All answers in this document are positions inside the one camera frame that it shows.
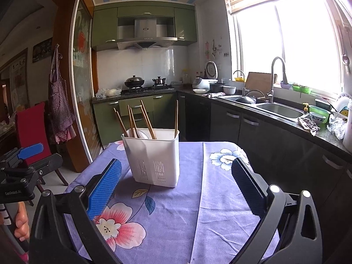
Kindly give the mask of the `person's left hand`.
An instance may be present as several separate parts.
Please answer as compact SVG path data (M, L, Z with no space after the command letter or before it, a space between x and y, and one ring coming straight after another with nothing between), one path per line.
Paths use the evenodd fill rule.
M28 240L30 237L30 227L26 205L24 202L18 202L18 211L15 218L16 229L14 236L20 241Z

